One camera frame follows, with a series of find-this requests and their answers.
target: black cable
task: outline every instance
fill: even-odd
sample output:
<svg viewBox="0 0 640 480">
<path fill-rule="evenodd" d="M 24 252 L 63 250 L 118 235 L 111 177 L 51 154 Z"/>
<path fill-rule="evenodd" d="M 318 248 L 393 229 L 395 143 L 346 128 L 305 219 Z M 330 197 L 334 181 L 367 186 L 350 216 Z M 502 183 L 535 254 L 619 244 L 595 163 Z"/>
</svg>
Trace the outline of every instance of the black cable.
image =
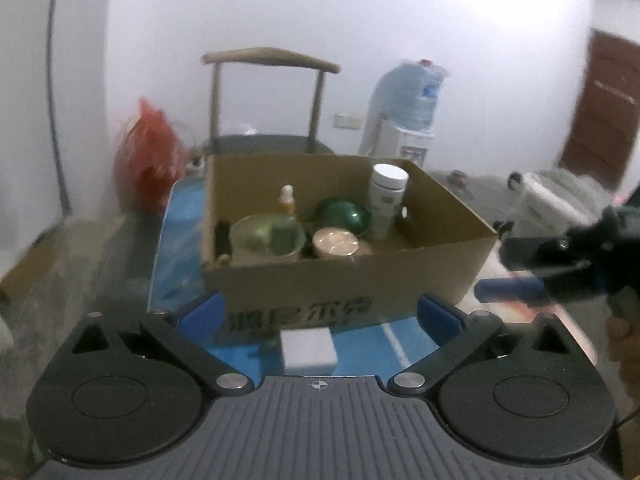
<svg viewBox="0 0 640 480">
<path fill-rule="evenodd" d="M 628 423 L 632 418 L 635 418 L 636 416 L 638 416 L 638 413 L 640 413 L 640 406 L 638 406 L 636 409 L 634 409 L 631 413 L 629 413 L 625 418 L 623 418 L 622 420 L 620 420 L 619 422 L 617 422 L 614 426 L 614 428 L 617 430 L 620 426 L 624 426 L 626 423 Z"/>
<path fill-rule="evenodd" d="M 51 144 L 53 147 L 53 159 L 56 165 L 56 174 L 58 176 L 58 191 L 60 193 L 60 205 L 62 212 L 68 216 L 71 215 L 71 200 L 66 186 L 65 174 L 62 170 L 62 158 L 60 157 L 60 145 L 58 143 L 58 133 L 56 129 L 56 105 L 53 99 L 53 19 L 56 9 L 56 1 L 49 1 L 49 20 L 47 22 L 47 107 L 49 109 L 49 124 L 51 128 Z"/>
</svg>

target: human hand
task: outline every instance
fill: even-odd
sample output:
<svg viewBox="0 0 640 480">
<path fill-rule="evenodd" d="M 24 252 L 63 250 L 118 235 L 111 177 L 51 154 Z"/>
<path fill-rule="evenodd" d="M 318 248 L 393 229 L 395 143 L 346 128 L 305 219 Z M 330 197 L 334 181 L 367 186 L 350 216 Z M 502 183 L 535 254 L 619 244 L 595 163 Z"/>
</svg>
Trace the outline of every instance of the human hand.
<svg viewBox="0 0 640 480">
<path fill-rule="evenodd" d="M 607 319 L 609 359 L 620 363 L 620 380 L 629 397 L 640 401 L 640 335 L 631 333 L 629 323 L 620 317 Z"/>
</svg>

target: white bottle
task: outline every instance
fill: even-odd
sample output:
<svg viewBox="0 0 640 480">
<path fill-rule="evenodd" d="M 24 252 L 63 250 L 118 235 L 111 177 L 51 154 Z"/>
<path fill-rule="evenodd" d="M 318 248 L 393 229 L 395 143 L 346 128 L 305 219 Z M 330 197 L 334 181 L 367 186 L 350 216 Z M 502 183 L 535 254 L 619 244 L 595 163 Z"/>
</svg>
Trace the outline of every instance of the white bottle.
<svg viewBox="0 0 640 480">
<path fill-rule="evenodd" d="M 369 184 L 367 210 L 371 213 L 369 238 L 383 240 L 402 206 L 409 174 L 392 164 L 376 164 Z"/>
</svg>

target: cardboard box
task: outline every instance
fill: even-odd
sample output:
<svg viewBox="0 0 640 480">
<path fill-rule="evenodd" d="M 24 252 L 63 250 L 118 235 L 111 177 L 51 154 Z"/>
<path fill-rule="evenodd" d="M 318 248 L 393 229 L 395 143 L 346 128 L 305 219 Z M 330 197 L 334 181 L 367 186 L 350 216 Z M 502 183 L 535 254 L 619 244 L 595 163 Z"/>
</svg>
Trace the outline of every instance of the cardboard box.
<svg viewBox="0 0 640 480">
<path fill-rule="evenodd" d="M 323 198 L 365 203 L 374 161 L 360 156 L 270 154 L 211 156 L 203 225 L 204 277 L 226 303 L 223 333 L 260 335 L 282 328 L 356 328 L 415 314 L 428 292 L 456 304 L 495 243 L 495 232 L 416 165 L 394 160 L 410 176 L 407 216 L 369 254 L 253 267 L 215 264 L 214 228 L 248 215 L 277 212 L 280 189 L 294 187 L 296 215 Z"/>
</svg>

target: green bowl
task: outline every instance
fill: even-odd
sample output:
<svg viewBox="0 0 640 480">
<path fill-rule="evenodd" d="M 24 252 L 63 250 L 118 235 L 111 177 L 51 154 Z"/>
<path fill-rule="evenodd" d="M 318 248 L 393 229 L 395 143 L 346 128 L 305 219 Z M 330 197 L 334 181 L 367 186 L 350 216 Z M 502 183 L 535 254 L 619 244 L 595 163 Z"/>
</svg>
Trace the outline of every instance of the green bowl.
<svg viewBox="0 0 640 480">
<path fill-rule="evenodd" d="M 371 222 L 371 214 L 350 200 L 326 198 L 321 200 L 314 214 L 315 231 L 323 227 L 347 229 L 356 236 L 362 236 Z"/>
</svg>

